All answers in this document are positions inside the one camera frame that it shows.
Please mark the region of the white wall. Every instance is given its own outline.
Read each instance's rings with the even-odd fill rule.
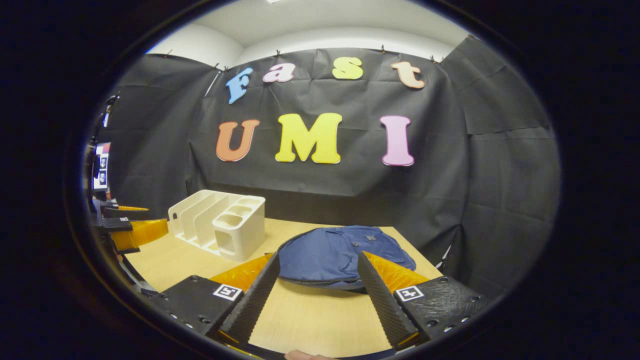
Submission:
[[[236,64],[244,47],[211,28],[188,24],[160,41],[147,54],[166,54],[189,58],[224,69]]]
[[[276,49],[284,54],[327,47],[380,49],[381,45],[384,45],[385,50],[388,51],[427,59],[433,55],[436,61],[445,58],[454,49],[454,46],[402,31],[377,28],[324,28],[292,33],[250,45],[240,54],[235,65],[273,56],[276,54]]]

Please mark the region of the foam letter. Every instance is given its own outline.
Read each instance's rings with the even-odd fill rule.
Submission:
[[[333,61],[333,76],[336,79],[358,79],[364,74],[362,68],[362,61],[358,58],[348,58],[346,56],[337,58]]]
[[[336,148],[336,141],[338,123],[340,121],[342,121],[342,115],[340,114],[320,114],[311,130],[307,130],[300,115],[282,115],[278,119],[278,122],[282,124],[282,138],[280,140],[280,152],[276,154],[276,160],[285,163],[294,161],[296,155],[291,151],[291,148],[292,145],[295,145],[300,160],[306,161],[315,144],[316,152],[311,155],[311,160],[314,163],[339,163],[340,155]]]
[[[243,86],[249,85],[249,77],[247,75],[251,74],[253,69],[248,67],[240,72],[240,74],[231,78],[231,80],[227,81],[227,87],[229,88],[229,104],[233,104],[234,101],[240,99],[246,90]]]
[[[406,127],[411,124],[411,120],[390,115],[381,117],[380,122],[387,127],[387,154],[382,157],[382,162],[390,166],[413,165],[413,156],[409,155],[406,140]]]
[[[398,70],[398,75],[400,75],[400,81],[406,86],[410,88],[421,89],[424,88],[424,81],[416,80],[414,72],[420,74],[420,69],[417,67],[412,67],[411,63],[408,61],[402,61],[401,63],[395,63],[391,65],[392,68]]]
[[[295,68],[296,66],[291,63],[274,65],[269,69],[269,72],[262,77],[262,80],[265,83],[272,83],[274,81],[286,83],[293,79],[293,70],[295,70]]]
[[[235,121],[223,122],[220,124],[220,134],[218,135],[218,144],[216,145],[216,155],[222,161],[238,161],[246,156],[251,147],[253,139],[253,130],[258,126],[258,120],[245,120],[242,122],[244,132],[242,133],[242,142],[236,150],[229,149],[231,134],[238,124]]]

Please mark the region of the orange letter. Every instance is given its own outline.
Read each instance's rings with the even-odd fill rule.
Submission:
[[[412,67],[408,61],[392,64],[391,67],[398,70],[400,81],[402,81],[406,86],[416,89],[424,88],[424,81],[416,80],[415,75],[413,74],[414,72],[420,74],[420,69]]]
[[[236,150],[229,149],[229,142],[231,141],[231,134],[234,129],[237,128],[236,122],[223,122],[220,124],[220,135],[218,135],[218,144],[216,145],[216,155],[222,161],[238,161],[246,156],[251,147],[251,140],[253,139],[253,129],[258,126],[260,122],[258,120],[245,120],[242,122],[244,132],[242,134],[242,142]]]

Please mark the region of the blue backpack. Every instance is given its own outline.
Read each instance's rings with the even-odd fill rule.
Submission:
[[[361,251],[415,270],[415,262],[391,236],[377,227],[322,227],[297,235],[279,248],[280,278],[317,288],[360,290]]]

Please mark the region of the white organizer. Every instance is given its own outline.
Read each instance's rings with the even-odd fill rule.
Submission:
[[[263,197],[200,190],[169,208],[169,230],[202,250],[245,261],[264,242],[264,203]]]

